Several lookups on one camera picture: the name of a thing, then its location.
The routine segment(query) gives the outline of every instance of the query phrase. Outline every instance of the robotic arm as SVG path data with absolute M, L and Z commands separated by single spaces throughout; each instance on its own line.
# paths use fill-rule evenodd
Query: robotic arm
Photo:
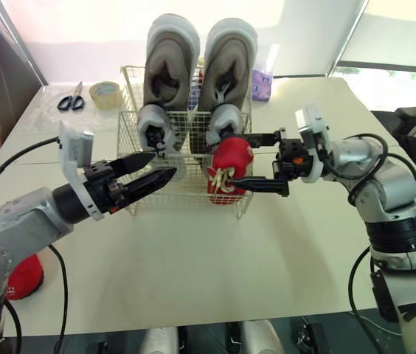
M 253 148 L 279 143 L 274 179 L 251 177 L 232 183 L 254 192 L 288 196 L 288 182 L 320 177 L 337 181 L 365 222 L 370 252 L 378 271 L 372 289 L 381 315 L 400 324 L 408 353 L 416 354 L 416 181 L 387 158 L 386 145 L 363 136 L 330 142 L 328 127 L 314 107 L 297 112 L 301 139 L 287 139 L 285 129 L 246 136 Z
M 25 258 L 72 232 L 92 216 L 99 220 L 162 188 L 176 168 L 151 170 L 131 183 L 118 178 L 141 170 L 154 153 L 135 153 L 112 162 L 91 164 L 91 133 L 60 127 L 60 163 L 69 184 L 53 191 L 41 188 L 0 207 L 0 340 L 7 280 Z M 79 175 L 77 168 L 83 168 Z

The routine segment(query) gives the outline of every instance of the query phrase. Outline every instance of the red cap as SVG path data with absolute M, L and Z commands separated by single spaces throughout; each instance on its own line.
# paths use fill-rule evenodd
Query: red cap
M 19 300 L 41 286 L 43 266 L 35 254 L 19 263 L 8 279 L 7 299 Z

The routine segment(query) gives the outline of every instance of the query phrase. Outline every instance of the wire basket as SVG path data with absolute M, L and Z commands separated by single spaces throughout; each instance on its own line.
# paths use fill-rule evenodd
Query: wire basket
M 234 209 L 240 218 L 247 210 L 252 192 L 244 195 L 213 194 L 208 192 L 209 179 L 206 167 L 211 165 L 212 155 L 194 153 L 204 151 L 206 143 L 204 133 L 207 130 L 210 112 L 197 111 L 201 80 L 197 69 L 193 77 L 187 111 L 169 111 L 171 128 L 176 132 L 174 147 L 180 153 L 157 156 L 144 169 L 131 176 L 124 177 L 128 183 L 156 167 L 177 167 L 177 173 L 164 188 L 131 204 L 128 209 L 132 215 L 143 209 Z M 144 67 L 123 66 L 122 70 L 122 107 L 118 124 L 118 157 L 142 151 L 137 133 L 138 111 L 143 106 Z M 241 111 L 244 132 L 252 129 L 250 92 L 246 95 Z M 252 165 L 248 167 L 248 176 L 252 175 Z

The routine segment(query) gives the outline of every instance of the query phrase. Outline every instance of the white table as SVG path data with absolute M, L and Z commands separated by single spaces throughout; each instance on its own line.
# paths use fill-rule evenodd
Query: white table
M 99 110 L 84 86 L 81 96 L 85 107 L 79 111 L 59 111 L 56 106 L 72 94 L 76 84 L 44 86 L 36 92 L 20 120 L 0 149 L 0 164 L 28 146 L 59 135 L 59 121 L 67 119 L 72 126 L 94 133 L 94 160 L 114 159 L 117 154 L 118 110 Z M 58 162 L 57 145 L 50 144 L 17 159 L 15 164 Z
M 300 108 L 296 101 L 305 101 L 309 92 L 308 99 L 321 104 L 332 139 L 364 131 L 392 139 L 342 80 L 285 80 L 275 90 L 270 103 L 255 105 L 257 131 L 286 125 L 297 136 L 293 112 Z M 341 102 L 330 103 L 325 97 L 332 97 L 331 92 L 338 92 Z M 334 119 L 338 107 L 351 121 Z M 399 147 L 391 150 L 403 153 Z M 270 176 L 272 157 L 257 155 L 254 173 Z M 13 188 L 3 180 L 14 181 Z M 56 163 L 14 164 L 0 177 L 0 205 L 64 183 Z M 69 275 L 67 333 L 349 310 L 350 267 L 369 244 L 364 223 L 339 184 L 295 181 L 290 188 L 288 198 L 255 195 L 240 220 L 231 212 L 152 211 L 131 217 L 121 211 L 76 225 L 56 243 Z M 60 268 L 47 249 L 39 256 L 45 272 L 42 289 L 15 302 L 26 336 L 58 334 L 60 329 Z M 375 307 L 367 264 L 358 270 L 355 284 L 357 306 Z M 5 333 L 14 334 L 8 317 Z
M 82 97 L 86 106 L 82 111 L 59 112 L 59 100 L 71 94 L 74 85 L 46 86 L 32 99 L 15 128 L 0 150 L 0 164 L 14 153 L 59 134 L 58 123 L 68 119 L 76 128 L 94 132 L 92 159 L 114 159 L 117 154 L 117 111 L 97 110 L 84 86 Z M 273 96 L 268 103 L 254 102 L 252 116 L 255 132 L 271 133 L 286 125 L 289 136 L 299 136 L 295 111 L 309 103 L 317 104 L 330 126 L 331 139 L 341 139 L 357 133 L 375 132 L 391 145 L 396 141 L 386 132 L 365 106 L 354 96 L 343 79 L 313 77 L 279 79 L 274 81 Z M 58 162 L 56 145 L 40 147 L 19 158 L 15 164 L 43 164 Z

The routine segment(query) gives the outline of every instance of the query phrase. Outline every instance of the gray sneaker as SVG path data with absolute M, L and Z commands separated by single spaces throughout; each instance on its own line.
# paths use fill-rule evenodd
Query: gray sneaker
M 171 122 L 165 111 L 187 110 L 199 54 L 198 33 L 187 19 L 164 14 L 153 22 L 146 48 L 144 105 L 163 109 L 143 108 L 139 112 L 137 127 L 143 150 L 180 151 L 187 136 L 186 116 L 175 115 Z
M 228 103 L 240 111 L 249 90 L 256 54 L 254 27 L 239 18 L 219 21 L 208 34 L 198 110 L 213 113 L 215 108 Z M 232 124 L 233 110 L 227 111 L 230 112 L 229 119 L 224 119 L 222 114 L 212 114 L 209 119 L 197 117 L 194 120 L 190 131 L 192 153 L 212 153 L 215 149 L 212 142 L 221 140 L 221 131 L 228 129 L 242 133 L 240 113 L 236 118 L 238 122 Z M 224 123 L 212 122 L 214 119 L 222 119 Z

